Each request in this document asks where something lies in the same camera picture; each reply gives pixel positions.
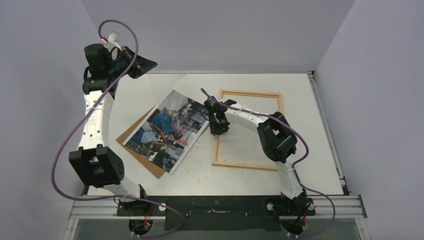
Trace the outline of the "light wooden picture frame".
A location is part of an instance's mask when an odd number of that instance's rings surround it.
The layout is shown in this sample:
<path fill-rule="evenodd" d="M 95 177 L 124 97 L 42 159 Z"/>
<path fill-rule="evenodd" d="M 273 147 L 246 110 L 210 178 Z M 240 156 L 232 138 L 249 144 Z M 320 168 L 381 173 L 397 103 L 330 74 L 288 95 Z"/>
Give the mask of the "light wooden picture frame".
<path fill-rule="evenodd" d="M 234 90 L 234 89 L 220 89 L 219 97 L 222 99 L 224 97 L 224 95 L 276 99 L 278 111 L 283 112 L 283 96 L 282 96 L 281 93 L 263 92 L 263 91 L 243 91 L 243 90 Z M 216 135 L 214 137 L 214 150 L 213 150 L 213 157 L 212 157 L 212 165 L 213 166 L 215 166 L 215 167 L 238 168 L 238 169 L 263 170 L 263 171 L 271 171 L 271 172 L 277 171 L 277 168 L 275 166 L 271 166 L 271 165 L 219 161 L 219 144 L 220 144 L 219 141 L 220 141 L 220 137 L 218 135 Z"/>

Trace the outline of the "clear transparent plastic sheet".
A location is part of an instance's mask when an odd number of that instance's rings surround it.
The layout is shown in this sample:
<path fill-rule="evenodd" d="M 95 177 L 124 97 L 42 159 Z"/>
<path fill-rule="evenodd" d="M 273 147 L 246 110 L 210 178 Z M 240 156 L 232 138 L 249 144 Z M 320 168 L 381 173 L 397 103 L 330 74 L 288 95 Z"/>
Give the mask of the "clear transparent plastic sheet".
<path fill-rule="evenodd" d="M 126 77 L 119 84 L 119 95 L 116 98 L 122 101 L 125 110 L 142 115 L 160 104 L 171 91 L 201 102 L 206 99 L 201 88 L 210 95 L 217 94 L 221 88 L 218 76 L 202 73 L 152 73 L 136 80 Z"/>

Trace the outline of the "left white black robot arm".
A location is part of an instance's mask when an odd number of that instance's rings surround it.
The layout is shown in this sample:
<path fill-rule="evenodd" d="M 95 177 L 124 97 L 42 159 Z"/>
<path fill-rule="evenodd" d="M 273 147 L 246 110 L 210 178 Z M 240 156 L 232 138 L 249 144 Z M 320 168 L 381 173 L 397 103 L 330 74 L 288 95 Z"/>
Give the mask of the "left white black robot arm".
<path fill-rule="evenodd" d="M 107 190 L 119 198 L 117 215 L 146 215 L 152 209 L 146 191 L 125 176 L 122 159 L 109 148 L 110 113 L 117 89 L 112 83 L 120 75 L 137 79 L 158 64 L 125 46 L 107 49 L 94 43 L 84 48 L 84 54 L 88 66 L 82 89 L 88 119 L 77 150 L 68 155 L 69 162 L 84 185 Z"/>

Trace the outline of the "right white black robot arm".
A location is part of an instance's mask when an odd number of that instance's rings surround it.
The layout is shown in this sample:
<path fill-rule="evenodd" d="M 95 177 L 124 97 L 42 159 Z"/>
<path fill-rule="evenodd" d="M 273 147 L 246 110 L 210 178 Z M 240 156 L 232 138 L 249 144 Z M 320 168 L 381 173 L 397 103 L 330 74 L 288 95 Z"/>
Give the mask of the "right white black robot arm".
<path fill-rule="evenodd" d="M 296 153 L 298 139 L 281 112 L 260 113 L 245 108 L 234 100 L 221 102 L 213 96 L 204 102 L 204 107 L 212 135 L 220 136 L 228 132 L 230 124 L 245 127 L 258 134 L 264 154 L 275 162 L 281 184 L 282 209 L 288 215 L 315 215 L 313 200 L 308 197 L 294 168 L 287 161 Z"/>

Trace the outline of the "front aluminium black mounting rail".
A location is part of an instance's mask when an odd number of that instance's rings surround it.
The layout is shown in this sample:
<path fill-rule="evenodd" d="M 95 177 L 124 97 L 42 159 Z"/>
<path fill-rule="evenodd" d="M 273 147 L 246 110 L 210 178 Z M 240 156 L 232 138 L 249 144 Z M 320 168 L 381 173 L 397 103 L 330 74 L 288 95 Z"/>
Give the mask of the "front aluminium black mounting rail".
<path fill-rule="evenodd" d="M 280 195 L 150 196 L 75 201 L 66 240 L 368 240 L 360 196 L 312 195 L 291 212 Z"/>

